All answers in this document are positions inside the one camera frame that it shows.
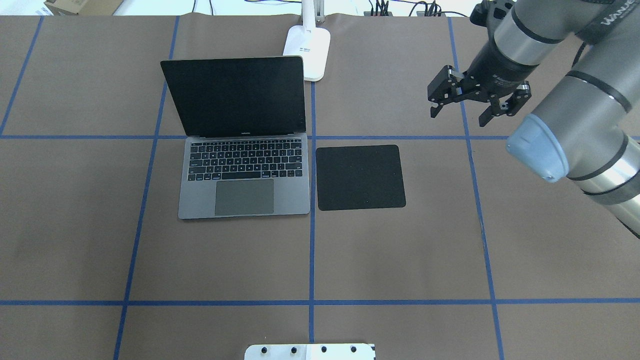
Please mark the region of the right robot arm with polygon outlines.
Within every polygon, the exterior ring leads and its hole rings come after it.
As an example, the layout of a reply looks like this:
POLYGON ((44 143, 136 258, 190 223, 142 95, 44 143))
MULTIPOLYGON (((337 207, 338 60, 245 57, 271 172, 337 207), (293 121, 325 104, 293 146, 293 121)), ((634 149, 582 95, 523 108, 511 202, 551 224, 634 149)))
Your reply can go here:
POLYGON ((451 103, 487 103, 486 126, 531 98, 527 79, 570 34, 589 48, 508 137, 506 150, 546 182, 568 178, 639 235, 637 141, 619 122, 639 103, 637 0, 483 0, 470 22, 487 43, 466 71, 446 65, 427 87, 436 117, 451 103))

